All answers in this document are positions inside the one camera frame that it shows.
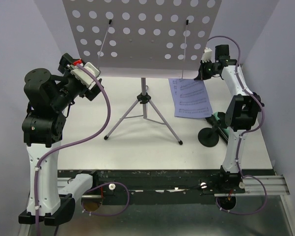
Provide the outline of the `white sheet music page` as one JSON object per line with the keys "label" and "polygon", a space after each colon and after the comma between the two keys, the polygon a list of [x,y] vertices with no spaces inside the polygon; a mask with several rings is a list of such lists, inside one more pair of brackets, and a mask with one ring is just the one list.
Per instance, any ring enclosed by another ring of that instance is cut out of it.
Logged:
{"label": "white sheet music page", "polygon": [[203,81],[169,79],[174,102],[174,116],[180,118],[207,118],[213,113]]}

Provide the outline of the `green toy microphone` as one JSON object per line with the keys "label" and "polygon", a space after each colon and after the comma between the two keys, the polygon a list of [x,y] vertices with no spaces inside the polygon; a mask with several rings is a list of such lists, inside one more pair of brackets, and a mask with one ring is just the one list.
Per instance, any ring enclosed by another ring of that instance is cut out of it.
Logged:
{"label": "green toy microphone", "polygon": [[216,122],[219,124],[219,127],[217,129],[218,134],[228,139],[229,138],[229,129],[225,122],[225,113],[224,112],[216,112],[213,114]]}

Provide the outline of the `lilac tripod music stand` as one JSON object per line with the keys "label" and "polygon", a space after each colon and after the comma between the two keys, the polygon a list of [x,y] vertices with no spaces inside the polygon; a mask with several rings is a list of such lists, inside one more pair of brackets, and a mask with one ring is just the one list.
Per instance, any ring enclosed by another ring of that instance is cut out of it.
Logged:
{"label": "lilac tripod music stand", "polygon": [[65,0],[80,57],[103,76],[139,77],[144,119],[154,103],[146,78],[192,79],[208,42],[219,0]]}

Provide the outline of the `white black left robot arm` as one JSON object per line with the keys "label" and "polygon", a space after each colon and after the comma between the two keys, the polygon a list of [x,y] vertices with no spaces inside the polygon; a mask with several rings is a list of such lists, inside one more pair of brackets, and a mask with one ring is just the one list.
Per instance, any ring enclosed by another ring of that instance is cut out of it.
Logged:
{"label": "white black left robot arm", "polygon": [[89,62],[64,54],[60,76],[37,68],[25,76],[24,92],[29,100],[22,124],[30,161],[30,196],[19,215],[21,224],[43,222],[59,226],[69,222],[83,193],[94,194],[99,182],[93,172],[80,171],[63,189],[58,188],[58,154],[68,111],[76,97],[93,100],[99,93],[94,77],[100,70]]}

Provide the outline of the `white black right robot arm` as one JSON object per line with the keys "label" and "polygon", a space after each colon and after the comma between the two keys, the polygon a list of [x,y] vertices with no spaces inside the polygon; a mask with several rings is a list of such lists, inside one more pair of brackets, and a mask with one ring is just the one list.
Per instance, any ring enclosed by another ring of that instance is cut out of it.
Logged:
{"label": "white black right robot arm", "polygon": [[225,113],[217,114],[219,119],[211,128],[199,131],[198,140],[206,147],[214,147],[219,141],[217,131],[229,130],[226,156],[215,182],[215,187],[226,193],[240,184],[244,142],[247,134],[254,131],[256,118],[264,105],[260,96],[248,88],[238,61],[230,57],[228,45],[218,45],[214,51],[204,50],[196,80],[204,81],[215,75],[226,83],[232,100]]}

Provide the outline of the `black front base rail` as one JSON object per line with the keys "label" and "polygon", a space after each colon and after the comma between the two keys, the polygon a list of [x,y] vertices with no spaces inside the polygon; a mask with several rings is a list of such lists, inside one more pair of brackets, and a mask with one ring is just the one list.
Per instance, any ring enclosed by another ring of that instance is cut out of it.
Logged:
{"label": "black front base rail", "polygon": [[221,170],[59,170],[58,177],[74,178],[78,174],[93,176],[93,185],[114,182],[92,190],[84,201],[101,202],[108,206],[213,204],[215,195],[244,193],[239,174]]}

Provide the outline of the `aluminium front rail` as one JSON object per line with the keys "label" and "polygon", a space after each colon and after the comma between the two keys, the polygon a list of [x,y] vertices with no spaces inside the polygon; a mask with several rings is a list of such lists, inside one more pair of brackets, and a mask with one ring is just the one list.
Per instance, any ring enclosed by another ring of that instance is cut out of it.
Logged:
{"label": "aluminium front rail", "polygon": [[201,189],[205,193],[213,193],[216,197],[226,196],[284,196],[290,195],[287,183],[283,176],[257,176],[255,178],[247,177],[243,179],[239,186],[232,188],[232,190],[226,193],[217,193],[211,187],[208,187],[208,183],[205,181],[200,184]]}

